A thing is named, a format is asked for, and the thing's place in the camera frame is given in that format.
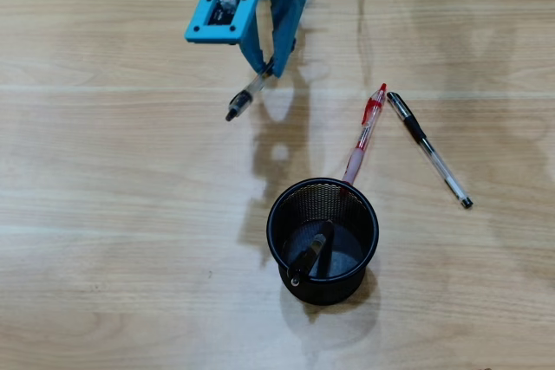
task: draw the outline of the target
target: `black pen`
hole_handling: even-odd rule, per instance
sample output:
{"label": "black pen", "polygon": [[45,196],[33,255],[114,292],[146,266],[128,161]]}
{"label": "black pen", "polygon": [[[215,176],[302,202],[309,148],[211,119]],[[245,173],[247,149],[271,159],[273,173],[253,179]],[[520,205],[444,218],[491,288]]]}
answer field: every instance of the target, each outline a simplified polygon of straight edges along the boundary
{"label": "black pen", "polygon": [[460,186],[459,181],[457,181],[451,171],[449,171],[449,168],[447,168],[447,165],[443,162],[440,154],[435,151],[434,147],[426,137],[426,134],[422,131],[420,125],[418,124],[418,120],[416,120],[415,116],[412,114],[407,104],[402,100],[401,96],[397,93],[390,92],[388,93],[388,99],[410,134],[412,134],[413,138],[415,138],[416,143],[424,149],[424,152],[435,166],[435,169],[437,169],[437,172],[440,173],[447,185],[449,185],[449,188],[451,188],[454,195],[457,196],[462,206],[465,208],[472,207],[472,200],[468,197],[468,194],[462,186]]}

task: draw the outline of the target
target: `red pen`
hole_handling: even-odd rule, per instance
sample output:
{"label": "red pen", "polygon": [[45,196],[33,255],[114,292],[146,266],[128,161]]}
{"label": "red pen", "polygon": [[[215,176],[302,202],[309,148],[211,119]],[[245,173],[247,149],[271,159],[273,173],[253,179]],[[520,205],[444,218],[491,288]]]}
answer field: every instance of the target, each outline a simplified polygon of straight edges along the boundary
{"label": "red pen", "polygon": [[355,150],[350,155],[349,164],[347,165],[347,170],[343,176],[343,182],[348,184],[353,184],[355,182],[356,175],[361,169],[362,160],[364,159],[364,153],[368,147],[370,141],[370,136],[374,131],[375,123],[382,113],[383,103],[385,103],[386,93],[388,86],[382,84],[382,87],[370,97],[368,104],[364,109],[364,116],[362,118],[362,133],[361,137],[356,144]]}

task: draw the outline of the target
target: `cup rim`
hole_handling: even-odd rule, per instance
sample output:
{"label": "cup rim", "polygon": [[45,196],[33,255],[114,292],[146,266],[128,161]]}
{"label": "cup rim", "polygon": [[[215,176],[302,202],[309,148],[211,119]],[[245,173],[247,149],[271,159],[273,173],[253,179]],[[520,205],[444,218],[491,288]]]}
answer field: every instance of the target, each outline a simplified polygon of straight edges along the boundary
{"label": "cup rim", "polygon": [[362,204],[366,206],[366,209],[368,210],[368,212],[370,213],[370,217],[372,218],[372,225],[374,227],[374,236],[372,238],[370,250],[363,258],[363,260],[359,262],[359,264],[354,269],[338,276],[326,277],[326,278],[317,278],[317,277],[309,276],[308,279],[305,280],[306,282],[311,282],[311,283],[334,283],[334,282],[345,281],[351,278],[352,276],[358,274],[361,270],[366,269],[366,266],[368,266],[368,264],[370,263],[370,260],[372,260],[372,257],[375,254],[375,251],[378,246],[378,240],[380,237],[378,218],[377,218],[377,215],[375,214],[372,204],[370,204],[370,202],[366,199],[366,197],[364,197],[364,195],[360,191],[358,191],[353,185],[347,184],[346,182],[340,181],[338,179],[333,179],[333,178],[312,178],[312,179],[306,179],[301,182],[297,182],[296,184],[290,186],[277,198],[276,202],[271,207],[270,215],[268,216],[268,221],[266,223],[266,239],[268,241],[268,246],[270,247],[271,255],[276,260],[279,267],[287,269],[288,268],[287,264],[279,255],[278,250],[276,249],[276,246],[273,242],[273,239],[271,238],[273,234],[273,228],[271,224],[273,223],[274,215],[276,214],[276,211],[278,207],[281,205],[281,203],[283,203],[292,193],[296,192],[300,188],[304,188],[305,186],[318,185],[318,184],[336,185],[342,188],[346,188],[350,192],[354,193],[362,202]]}

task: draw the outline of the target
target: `pen tip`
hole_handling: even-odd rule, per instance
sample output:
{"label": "pen tip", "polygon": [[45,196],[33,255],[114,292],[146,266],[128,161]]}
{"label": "pen tip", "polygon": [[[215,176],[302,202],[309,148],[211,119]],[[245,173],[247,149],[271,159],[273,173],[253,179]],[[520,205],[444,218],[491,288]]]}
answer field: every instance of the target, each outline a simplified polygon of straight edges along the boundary
{"label": "pen tip", "polygon": [[225,119],[227,121],[232,121],[233,119],[235,119],[235,116],[237,116],[237,110],[235,110],[234,108],[232,108],[229,113],[226,115]]}
{"label": "pen tip", "polygon": [[462,206],[465,207],[467,210],[472,207],[474,205],[474,203],[472,202],[472,199],[470,198],[465,198],[462,200]]}

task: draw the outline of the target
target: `pen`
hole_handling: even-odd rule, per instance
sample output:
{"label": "pen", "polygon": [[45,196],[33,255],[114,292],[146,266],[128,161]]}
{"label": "pen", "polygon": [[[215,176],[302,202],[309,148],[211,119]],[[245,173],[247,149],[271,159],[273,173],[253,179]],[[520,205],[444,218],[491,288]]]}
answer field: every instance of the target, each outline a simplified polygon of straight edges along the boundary
{"label": "pen", "polygon": [[236,117],[239,117],[252,103],[255,96],[262,91],[266,80],[272,74],[272,69],[274,66],[273,58],[262,70],[261,73],[254,77],[248,86],[243,88],[243,90],[233,97],[232,101],[229,103],[228,114],[225,117],[227,121],[232,121]]}
{"label": "pen", "polygon": [[437,169],[437,172],[440,173],[447,185],[449,185],[449,188],[451,188],[454,195],[457,196],[462,206],[465,208],[472,207],[472,200],[468,197],[468,194],[462,186],[460,186],[459,181],[457,181],[451,171],[449,171],[449,168],[447,168],[447,165],[443,162],[440,154],[437,153],[432,144],[429,142],[426,134],[422,131],[420,125],[418,124],[418,120],[416,120],[415,116],[412,114],[407,104],[402,100],[401,96],[397,93],[390,92],[388,93],[388,98],[408,131],[416,140],[416,143],[424,149],[424,153],[428,156],[432,164],[435,166],[435,169]]}
{"label": "pen", "polygon": [[[333,223],[330,220],[326,221],[322,230],[312,239],[310,246],[303,250],[293,261],[287,270],[287,276],[291,279],[292,286],[298,286],[301,279],[310,274],[318,259],[320,262],[317,266],[317,276],[328,275],[331,258],[330,249],[333,245],[334,233]],[[327,256],[323,253],[324,249],[328,249]]]}
{"label": "pen", "polygon": [[349,164],[347,165],[347,170],[343,175],[343,182],[348,184],[353,184],[355,182],[356,175],[361,169],[362,160],[364,159],[364,153],[368,147],[370,141],[370,136],[374,130],[375,123],[382,112],[383,103],[385,102],[385,92],[388,86],[382,84],[380,89],[370,97],[366,108],[364,109],[364,116],[362,117],[362,133],[356,144],[353,153],[350,155]]}

